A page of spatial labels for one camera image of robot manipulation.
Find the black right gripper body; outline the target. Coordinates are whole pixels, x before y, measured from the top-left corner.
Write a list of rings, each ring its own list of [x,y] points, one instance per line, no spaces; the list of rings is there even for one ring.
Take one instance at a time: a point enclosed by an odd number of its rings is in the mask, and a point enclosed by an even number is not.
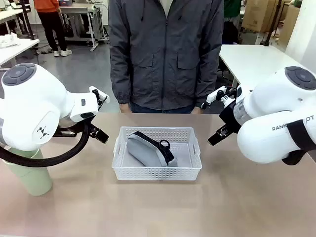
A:
[[[220,119],[225,123],[222,128],[227,131],[239,131],[241,128],[241,125],[237,122],[234,116],[235,105],[235,101],[231,102],[219,115]]]

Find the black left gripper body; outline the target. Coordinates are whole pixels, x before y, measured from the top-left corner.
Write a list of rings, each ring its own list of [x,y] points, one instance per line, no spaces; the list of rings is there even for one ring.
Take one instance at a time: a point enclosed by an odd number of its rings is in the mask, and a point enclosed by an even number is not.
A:
[[[95,118],[95,116],[92,116],[92,117],[89,117],[89,118],[86,118],[83,120],[83,129],[84,130],[96,130],[97,129],[97,127],[92,124],[92,121],[94,118]]]

